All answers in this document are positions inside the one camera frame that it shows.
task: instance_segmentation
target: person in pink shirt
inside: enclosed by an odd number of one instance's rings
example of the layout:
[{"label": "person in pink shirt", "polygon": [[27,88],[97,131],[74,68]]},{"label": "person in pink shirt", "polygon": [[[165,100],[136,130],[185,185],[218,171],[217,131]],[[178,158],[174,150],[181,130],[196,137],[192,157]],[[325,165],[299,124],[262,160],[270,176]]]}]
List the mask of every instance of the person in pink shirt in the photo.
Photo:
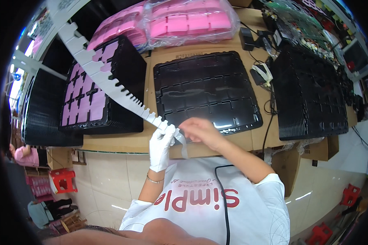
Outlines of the person in pink shirt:
[{"label": "person in pink shirt", "polygon": [[46,150],[32,148],[29,145],[15,150],[13,144],[10,144],[9,149],[16,163],[21,166],[48,167]]}]

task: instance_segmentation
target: silver bracelet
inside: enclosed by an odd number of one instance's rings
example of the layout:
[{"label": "silver bracelet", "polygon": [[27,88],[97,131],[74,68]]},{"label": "silver bracelet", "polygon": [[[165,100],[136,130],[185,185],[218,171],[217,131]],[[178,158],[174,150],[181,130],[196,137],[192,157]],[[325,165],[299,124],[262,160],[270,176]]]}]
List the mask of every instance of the silver bracelet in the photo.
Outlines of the silver bracelet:
[{"label": "silver bracelet", "polygon": [[164,180],[161,180],[161,181],[154,181],[154,180],[151,180],[150,178],[149,178],[149,175],[147,174],[146,175],[146,178],[149,180],[149,181],[151,181],[151,182],[153,182],[153,183],[155,183],[155,184],[159,184],[159,183],[161,183],[161,182],[163,182]]}]

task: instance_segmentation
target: white glove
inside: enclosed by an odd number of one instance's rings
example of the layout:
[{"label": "white glove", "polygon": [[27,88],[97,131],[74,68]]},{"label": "white glove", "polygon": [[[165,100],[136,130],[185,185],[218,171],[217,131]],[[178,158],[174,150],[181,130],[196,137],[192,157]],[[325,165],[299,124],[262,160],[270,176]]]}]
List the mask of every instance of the white glove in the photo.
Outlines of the white glove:
[{"label": "white glove", "polygon": [[175,143],[176,128],[169,125],[165,132],[157,129],[150,140],[150,169],[159,172],[167,169],[169,148]]}]

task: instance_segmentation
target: black power supply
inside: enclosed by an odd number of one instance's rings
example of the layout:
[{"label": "black power supply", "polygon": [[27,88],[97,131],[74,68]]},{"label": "black power supply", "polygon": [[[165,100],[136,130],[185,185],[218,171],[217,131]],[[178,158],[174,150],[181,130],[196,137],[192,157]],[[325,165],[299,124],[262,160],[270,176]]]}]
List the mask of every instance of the black power supply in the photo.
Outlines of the black power supply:
[{"label": "black power supply", "polygon": [[240,40],[241,46],[243,50],[252,51],[254,47],[256,48],[264,48],[265,43],[263,42],[263,38],[267,40],[267,42],[272,46],[271,40],[268,36],[272,36],[274,33],[270,31],[257,31],[258,39],[254,41],[254,37],[252,36],[251,30],[249,28],[241,27],[240,28]]},{"label": "black power supply", "polygon": [[252,36],[251,30],[249,28],[240,28],[240,40],[243,50],[252,51],[255,47],[254,37]]}]

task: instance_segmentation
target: workbench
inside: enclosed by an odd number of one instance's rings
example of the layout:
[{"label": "workbench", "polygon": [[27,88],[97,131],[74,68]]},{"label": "workbench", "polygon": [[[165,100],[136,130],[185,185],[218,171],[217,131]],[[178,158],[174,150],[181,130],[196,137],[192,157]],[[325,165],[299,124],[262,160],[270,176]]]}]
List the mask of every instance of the workbench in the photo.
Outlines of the workbench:
[{"label": "workbench", "polygon": [[[235,8],[240,20],[248,25],[253,30],[266,30],[265,23],[262,18],[262,13],[257,9]],[[224,40],[218,43],[199,43],[194,45],[179,46],[179,47],[160,47],[143,55],[147,63],[145,88],[144,88],[144,104],[150,108],[150,111],[157,113],[157,105],[154,89],[153,67],[156,64],[172,61],[178,58],[186,58],[193,55],[204,55],[212,52],[228,52],[236,51],[245,66],[248,76],[254,89],[260,113],[263,119],[263,125],[257,129],[248,130],[240,133],[235,133],[225,136],[228,140],[242,147],[246,151],[262,149],[263,140],[265,138],[268,123],[271,115],[264,111],[264,104],[270,99],[270,93],[260,86],[256,86],[250,69],[255,60],[250,56],[248,51],[241,47],[239,32],[231,40]],[[269,56],[264,49],[255,48],[251,54],[261,61],[265,61]],[[356,115],[352,107],[347,107],[348,124],[353,126],[357,124]],[[126,153],[126,154],[148,154],[149,140],[156,127],[144,121],[144,130],[141,133],[128,133],[116,135],[85,135],[83,139],[83,147],[81,150],[111,152],[111,153]],[[279,139],[278,118],[274,116],[273,121],[268,131],[265,148],[277,147],[285,143]],[[170,149],[171,158],[181,158],[181,145],[174,145]],[[187,144],[187,152],[189,157],[205,157],[219,155],[216,151],[210,150],[202,143]]]}]

